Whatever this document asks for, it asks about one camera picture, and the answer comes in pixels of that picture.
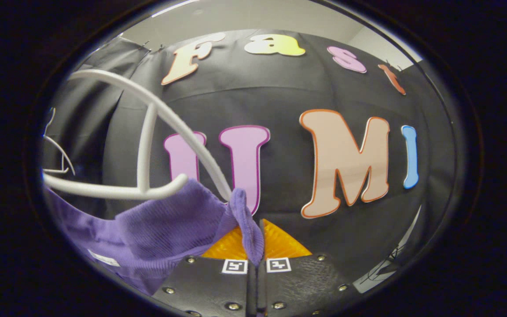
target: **rivet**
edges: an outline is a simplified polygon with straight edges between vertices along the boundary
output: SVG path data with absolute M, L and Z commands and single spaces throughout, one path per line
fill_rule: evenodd
M 274 309 L 283 309 L 285 307 L 287 307 L 287 304 L 285 304 L 283 302 L 276 302 L 273 304 Z
M 226 305 L 226 308 L 230 310 L 238 310 L 240 309 L 240 305 L 238 305 L 237 303 L 228 303 Z

